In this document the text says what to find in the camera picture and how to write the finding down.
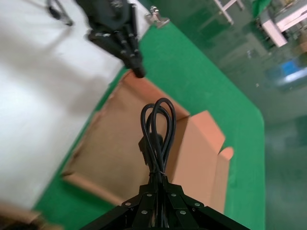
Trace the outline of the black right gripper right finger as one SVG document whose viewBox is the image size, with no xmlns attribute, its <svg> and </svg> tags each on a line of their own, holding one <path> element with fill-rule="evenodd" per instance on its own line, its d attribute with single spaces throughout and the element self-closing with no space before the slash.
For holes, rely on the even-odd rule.
<svg viewBox="0 0 307 230">
<path fill-rule="evenodd" d="M 172 230 L 241 230 L 242 224 L 184 194 L 180 185 L 163 178 L 165 215 Z"/>
</svg>

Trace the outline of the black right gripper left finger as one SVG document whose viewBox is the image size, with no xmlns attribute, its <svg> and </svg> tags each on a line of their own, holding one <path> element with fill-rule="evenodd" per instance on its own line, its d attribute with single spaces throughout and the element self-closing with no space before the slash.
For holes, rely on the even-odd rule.
<svg viewBox="0 0 307 230">
<path fill-rule="evenodd" d="M 157 187 L 140 186 L 139 194 L 83 226 L 82 230 L 148 230 L 152 227 Z"/>
</svg>

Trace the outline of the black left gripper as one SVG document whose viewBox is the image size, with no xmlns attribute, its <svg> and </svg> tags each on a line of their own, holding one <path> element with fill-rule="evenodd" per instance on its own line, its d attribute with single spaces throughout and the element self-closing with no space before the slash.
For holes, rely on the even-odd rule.
<svg viewBox="0 0 307 230">
<path fill-rule="evenodd" d="M 137 78 L 145 77 L 139 50 L 136 4 L 129 4 L 126 0 L 78 0 L 76 3 L 84 11 L 93 30 L 118 31 L 125 24 L 127 34 L 91 31 L 88 40 L 122 60 Z"/>
</svg>

